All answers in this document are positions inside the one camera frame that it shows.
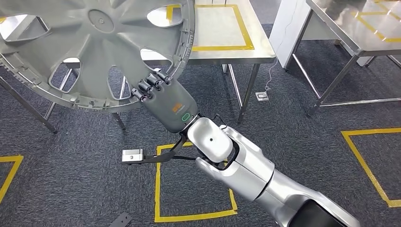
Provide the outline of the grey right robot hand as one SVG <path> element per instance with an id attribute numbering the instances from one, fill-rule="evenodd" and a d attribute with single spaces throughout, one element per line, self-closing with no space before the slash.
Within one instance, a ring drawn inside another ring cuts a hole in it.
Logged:
<path id="1" fill-rule="evenodd" d="M 161 70 L 140 80 L 131 93 L 172 133 L 183 131 L 199 113 L 190 93 Z"/>

